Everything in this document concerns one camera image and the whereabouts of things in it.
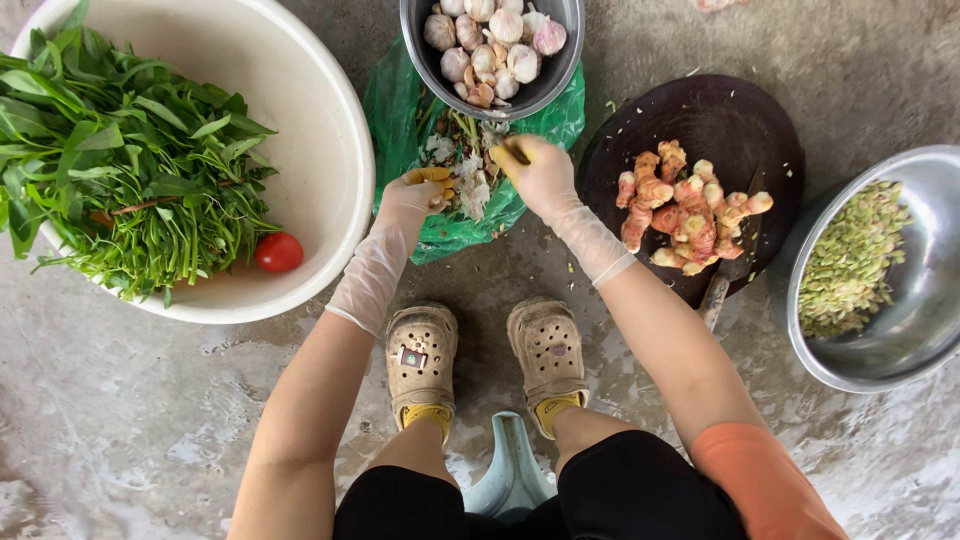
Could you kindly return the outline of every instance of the gloved hand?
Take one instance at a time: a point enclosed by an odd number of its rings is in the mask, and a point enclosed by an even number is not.
[[[636,262],[623,243],[580,202],[573,185],[573,163],[562,148],[538,136],[517,135],[490,154],[527,207],[566,242],[593,286],[600,287]],[[521,154],[530,164],[524,165],[515,154]]]
[[[353,252],[326,309],[377,335],[407,258],[417,249],[423,220],[453,196],[444,168],[414,169],[390,182],[370,234]]]

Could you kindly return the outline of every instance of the leafy green vegetable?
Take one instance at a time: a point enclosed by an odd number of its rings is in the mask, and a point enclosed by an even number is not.
[[[277,174],[253,147],[276,132],[240,94],[184,79],[83,26],[81,0],[27,60],[0,54],[0,231],[25,258],[49,220],[64,264],[119,296],[171,291],[231,265],[280,227],[257,198]],[[248,160],[255,163],[248,170]]]

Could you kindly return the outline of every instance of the small plastic stool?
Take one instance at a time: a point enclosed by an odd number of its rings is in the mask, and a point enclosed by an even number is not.
[[[501,410],[492,422],[493,462],[480,481],[464,490],[464,507],[467,512],[512,525],[555,497],[557,486],[540,471],[519,414]]]

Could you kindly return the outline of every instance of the green plastic bag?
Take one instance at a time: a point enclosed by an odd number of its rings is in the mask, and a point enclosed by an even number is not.
[[[434,133],[434,126],[446,109],[444,102],[430,109],[435,97],[426,90],[420,96],[420,75],[403,38],[399,37],[372,69],[364,95],[363,108],[376,145],[376,191],[373,213],[378,213],[383,188],[410,169],[422,166],[420,147]],[[540,112],[511,123],[513,131],[537,134],[567,150],[584,130],[584,67],[577,66],[573,79],[550,105]],[[417,111],[425,119],[417,119]],[[458,213],[455,216],[433,215],[426,218],[420,232],[420,243],[410,259],[425,264],[453,255],[469,246],[490,242],[497,234],[510,229],[526,205],[509,181],[501,182],[491,193],[484,218],[477,222]]]

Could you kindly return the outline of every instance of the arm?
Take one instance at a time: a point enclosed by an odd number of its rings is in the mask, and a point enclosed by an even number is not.
[[[593,279],[634,355],[663,394],[684,446],[689,450],[698,434],[716,424],[765,428],[730,359],[700,317],[580,202],[570,157],[530,135],[507,144],[530,165],[520,164],[503,148],[493,150],[493,159]]]
[[[387,186],[380,215],[357,247],[317,326],[277,382],[260,418],[233,510],[229,540],[330,538],[333,461],[373,337],[431,209],[445,206],[445,169],[411,171]]]

